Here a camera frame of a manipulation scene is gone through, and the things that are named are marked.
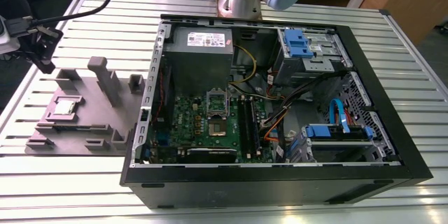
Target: aluminum table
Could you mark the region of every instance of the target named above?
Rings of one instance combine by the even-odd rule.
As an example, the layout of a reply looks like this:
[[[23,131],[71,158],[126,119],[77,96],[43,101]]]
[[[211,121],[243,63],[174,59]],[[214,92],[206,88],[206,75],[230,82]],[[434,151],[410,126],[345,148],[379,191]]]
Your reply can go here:
[[[65,14],[103,0],[73,0]],[[215,15],[213,0],[111,0],[95,15],[58,23],[65,35],[57,68],[82,76],[90,56],[107,58],[118,77],[146,76],[159,14]],[[347,25],[410,133],[433,179],[353,205],[147,209],[119,187],[122,157],[33,157],[23,154],[57,88],[57,71],[31,66],[0,117],[0,220],[62,223],[448,223],[448,91],[393,19],[377,10],[294,5],[262,17]]]

